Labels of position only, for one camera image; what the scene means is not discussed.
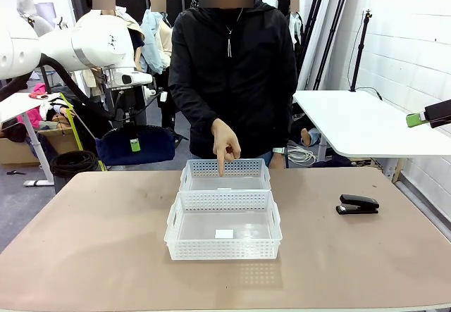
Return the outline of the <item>person's right hand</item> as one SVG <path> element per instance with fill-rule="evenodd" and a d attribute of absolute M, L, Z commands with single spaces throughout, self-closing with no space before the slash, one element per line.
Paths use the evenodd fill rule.
<path fill-rule="evenodd" d="M 225 172 L 225 162 L 233 162 L 240 158 L 241 148 L 236 134 L 221 119 L 217 118 L 211 126 L 214 136 L 213 153 L 218 161 L 218 172 L 222 177 Z"/>

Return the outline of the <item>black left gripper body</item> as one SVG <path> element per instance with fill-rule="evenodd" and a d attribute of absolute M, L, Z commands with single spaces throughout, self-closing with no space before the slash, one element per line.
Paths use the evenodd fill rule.
<path fill-rule="evenodd" d="M 124 91 L 119 99 L 119 125 L 141 125 L 141 91 Z"/>

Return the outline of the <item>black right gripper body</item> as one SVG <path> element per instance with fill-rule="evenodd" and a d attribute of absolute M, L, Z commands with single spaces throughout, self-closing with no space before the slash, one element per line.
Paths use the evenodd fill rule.
<path fill-rule="evenodd" d="M 432 128 L 451 123 L 451 100 L 441 101 L 425 107 L 425 119 Z"/>

